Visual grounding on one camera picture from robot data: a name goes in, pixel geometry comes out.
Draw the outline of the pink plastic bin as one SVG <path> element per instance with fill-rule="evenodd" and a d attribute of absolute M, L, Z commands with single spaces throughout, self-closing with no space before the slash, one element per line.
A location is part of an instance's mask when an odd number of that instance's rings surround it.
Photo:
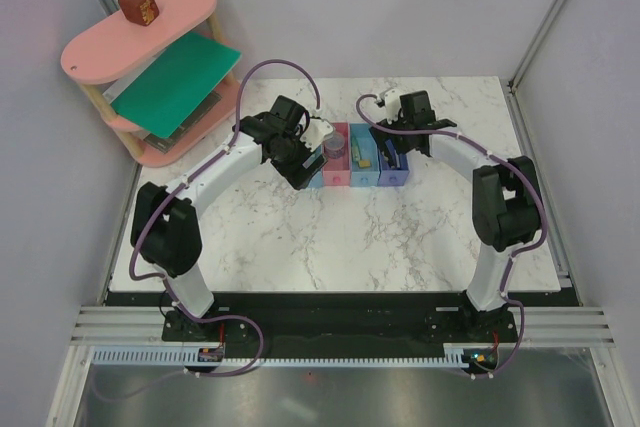
<path fill-rule="evenodd" d="M 333 124 L 335 131 L 344 135 L 346 140 L 346 150 L 343 157 L 330 159 L 323 167 L 324 185 L 328 187 L 349 186 L 351 181 L 350 151 L 349 151 L 349 124 L 337 122 Z"/>

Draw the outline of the small blue cup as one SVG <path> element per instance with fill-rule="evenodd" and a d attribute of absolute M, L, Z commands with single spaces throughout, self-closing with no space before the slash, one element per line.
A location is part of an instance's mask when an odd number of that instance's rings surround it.
<path fill-rule="evenodd" d="M 330 159 L 339 159 L 344 156 L 346 150 L 346 140 L 343 134 L 334 131 L 333 134 L 323 142 L 324 154 Z"/>

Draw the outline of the blue capped white marker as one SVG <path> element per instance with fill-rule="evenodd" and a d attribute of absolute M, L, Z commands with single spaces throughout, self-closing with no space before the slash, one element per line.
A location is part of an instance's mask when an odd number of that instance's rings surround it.
<path fill-rule="evenodd" d="M 389 148 L 389 159 L 387 160 L 389 168 L 391 170 L 402 170 L 401 156 L 395 151 L 393 147 Z"/>

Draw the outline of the light green highlighter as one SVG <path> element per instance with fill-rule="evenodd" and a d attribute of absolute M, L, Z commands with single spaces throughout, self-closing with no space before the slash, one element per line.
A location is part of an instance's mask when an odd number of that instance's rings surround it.
<path fill-rule="evenodd" d="M 358 164 L 362 160 L 358 140 L 356 137 L 351 138 L 351 154 L 352 154 L 353 161 L 356 164 Z"/>

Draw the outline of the purple blue plastic bin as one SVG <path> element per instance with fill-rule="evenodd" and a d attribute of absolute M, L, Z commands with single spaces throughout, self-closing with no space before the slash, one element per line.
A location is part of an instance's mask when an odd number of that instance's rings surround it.
<path fill-rule="evenodd" d="M 378 129 L 374 129 L 373 127 L 370 128 L 370 133 L 374 139 L 374 142 L 376 144 L 377 151 L 378 151 L 378 161 L 379 161 L 379 169 L 380 169 L 378 186 L 379 187 L 404 186 L 410 173 L 407 156 L 405 154 L 400 154 L 396 151 L 393 145 L 391 136 L 389 134 L 386 134 Z M 395 151 L 401 156 L 402 167 L 403 167 L 402 170 L 382 170 L 381 169 L 380 152 L 382 151 L 386 143 L 391 143 Z"/>

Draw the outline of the light blue plastic bin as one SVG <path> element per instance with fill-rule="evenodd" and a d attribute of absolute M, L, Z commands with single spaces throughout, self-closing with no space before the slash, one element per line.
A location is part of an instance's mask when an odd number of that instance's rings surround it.
<path fill-rule="evenodd" d="M 351 150 L 351 138 L 356 137 L 359 144 L 362 160 L 369 160 L 371 167 L 361 169 L 353 161 L 351 154 L 351 187 L 375 187 L 379 180 L 378 151 L 374 139 L 369 131 L 369 126 L 362 123 L 351 123 L 349 125 L 349 141 Z"/>

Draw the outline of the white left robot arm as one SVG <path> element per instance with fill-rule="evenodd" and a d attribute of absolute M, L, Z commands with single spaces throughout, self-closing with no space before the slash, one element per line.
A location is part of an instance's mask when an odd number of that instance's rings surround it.
<path fill-rule="evenodd" d="M 280 96 L 269 111 L 238 120 L 225 143 L 182 177 L 138 190 L 132 256 L 154 268 L 196 339 L 211 339 L 220 325 L 211 310 L 214 295 L 198 266 L 201 216 L 234 182 L 265 163 L 293 189 L 306 188 L 327 162 L 318 150 L 333 132 L 330 122 Z"/>

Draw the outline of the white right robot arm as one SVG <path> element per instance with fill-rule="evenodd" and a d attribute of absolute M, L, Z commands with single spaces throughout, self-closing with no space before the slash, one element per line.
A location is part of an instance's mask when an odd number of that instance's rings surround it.
<path fill-rule="evenodd" d="M 515 258 L 545 242 L 548 223 L 533 161 L 502 159 L 439 119 L 426 91 L 389 89 L 375 97 L 385 118 L 370 124 L 389 165 L 396 155 L 419 152 L 454 170 L 471 184 L 471 217 L 480 251 L 453 325 L 477 341 L 509 323 L 508 284 Z"/>

